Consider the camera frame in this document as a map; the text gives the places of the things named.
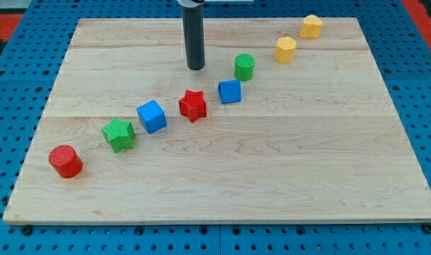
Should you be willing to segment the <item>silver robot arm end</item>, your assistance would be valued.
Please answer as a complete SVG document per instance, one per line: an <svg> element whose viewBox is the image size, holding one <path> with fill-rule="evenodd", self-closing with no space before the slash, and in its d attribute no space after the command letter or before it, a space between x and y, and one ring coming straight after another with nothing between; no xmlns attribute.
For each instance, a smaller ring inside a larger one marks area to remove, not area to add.
<svg viewBox="0 0 431 255"><path fill-rule="evenodd" d="M205 0L177 0L177 2L185 8L195 8L205 2Z"/></svg>

